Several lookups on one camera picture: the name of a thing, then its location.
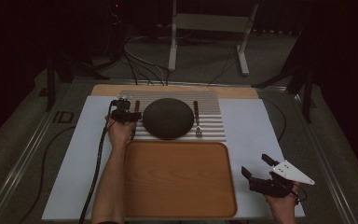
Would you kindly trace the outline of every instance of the gray carpet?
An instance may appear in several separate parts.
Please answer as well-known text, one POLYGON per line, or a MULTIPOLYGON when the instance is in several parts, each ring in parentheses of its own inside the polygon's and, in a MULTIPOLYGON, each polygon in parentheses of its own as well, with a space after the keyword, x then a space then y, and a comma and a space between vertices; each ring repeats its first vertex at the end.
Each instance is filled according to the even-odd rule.
MULTIPOLYGON (((251 85, 275 76, 281 70, 285 57, 295 40, 286 35, 252 35, 245 51, 250 75, 242 76, 238 64, 234 63, 214 83, 251 85)), ((230 66, 235 62, 233 52, 228 56, 230 48, 235 43, 237 43, 236 40, 225 40, 215 44, 179 47, 177 69, 169 74, 169 84, 191 82, 206 85, 221 73, 225 63, 230 66)), ((128 45, 128 50, 149 62, 167 66, 169 42, 164 38, 152 43, 144 39, 134 40, 128 45)), ((112 78, 104 83, 134 82, 126 60, 121 61, 103 72, 104 75, 112 78)), ((157 85, 158 79, 152 74, 149 76, 151 80, 156 80, 153 82, 157 85)), ((284 87, 289 80, 290 78, 275 85, 284 87)), ((45 73, 37 78, 36 83, 34 91, 21 103, 0 130, 0 188, 4 186, 7 175, 21 153, 32 147, 28 144, 31 143, 35 148, 34 154, 30 155, 32 159, 23 176, 17 180, 18 186, 11 192, 12 195, 7 197, 7 204, 0 206, 2 208, 0 223, 17 223, 27 213, 38 192, 45 148, 57 133, 76 125, 82 106, 93 85, 102 82, 78 75, 72 84, 61 83, 57 92, 59 100, 50 113, 45 112, 47 99, 38 96, 40 90, 46 86, 45 73), (73 112, 73 121, 53 123, 57 111, 73 112), (40 141, 35 141, 37 136, 33 137, 33 134, 40 130, 40 124, 46 126, 40 133, 40 141)), ((266 100, 265 106, 277 136, 281 135, 286 124, 280 141, 284 157, 316 182, 315 186, 304 185, 308 193, 308 199, 303 202, 306 217, 299 218, 297 222, 358 223, 358 162, 325 104, 320 90, 315 87, 312 95, 313 108, 310 114, 313 122, 311 125, 305 124, 302 117, 298 115, 298 104, 293 96, 287 95, 281 89, 272 88, 259 90, 258 93, 260 98, 266 100), (321 150, 322 158, 328 160, 327 167, 320 159, 321 150), (349 210, 343 210, 337 206, 339 205, 337 200, 342 199, 338 191, 344 195, 346 201, 342 203, 345 209, 349 208, 349 210)), ((47 223, 41 221, 40 218, 72 134, 73 130, 62 133, 48 148, 40 200, 23 223, 47 223)), ((270 219, 248 221, 248 223, 260 224, 274 223, 270 219)))

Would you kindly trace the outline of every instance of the wooden tray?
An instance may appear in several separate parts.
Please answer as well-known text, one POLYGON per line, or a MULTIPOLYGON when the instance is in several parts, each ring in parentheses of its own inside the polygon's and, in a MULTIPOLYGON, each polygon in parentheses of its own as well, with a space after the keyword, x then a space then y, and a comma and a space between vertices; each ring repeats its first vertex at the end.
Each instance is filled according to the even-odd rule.
POLYGON ((237 203, 221 143, 131 142, 126 152, 127 217, 233 217, 237 203))

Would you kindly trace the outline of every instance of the placemat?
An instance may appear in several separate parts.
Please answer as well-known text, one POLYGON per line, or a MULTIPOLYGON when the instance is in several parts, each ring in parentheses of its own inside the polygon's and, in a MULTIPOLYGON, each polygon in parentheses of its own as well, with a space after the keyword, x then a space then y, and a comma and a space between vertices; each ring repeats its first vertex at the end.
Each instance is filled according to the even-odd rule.
MULTIPOLYGON (((176 141, 211 141, 226 142, 225 129, 220 112, 217 94, 213 91, 122 91, 120 95, 125 95, 131 102, 130 111, 134 110, 135 101, 140 101, 140 112, 154 101, 162 98, 174 98, 188 104, 194 112, 193 102, 199 102, 200 126, 202 128, 202 138, 196 136, 196 123, 191 130, 184 136, 175 139, 176 141)), ((159 140, 151 135, 144 127, 142 121, 138 122, 134 140, 159 140)))
POLYGON ((222 143, 131 142, 125 178, 127 217, 233 217, 237 212, 222 143))

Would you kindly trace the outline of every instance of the round dark plate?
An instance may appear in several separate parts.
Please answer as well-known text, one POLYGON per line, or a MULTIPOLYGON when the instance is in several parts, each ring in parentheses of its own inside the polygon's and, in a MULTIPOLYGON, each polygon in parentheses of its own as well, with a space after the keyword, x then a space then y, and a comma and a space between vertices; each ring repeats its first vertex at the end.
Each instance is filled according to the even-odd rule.
POLYGON ((163 98, 145 109, 143 123, 147 131, 157 138, 173 140, 193 127, 193 110, 183 101, 163 98))

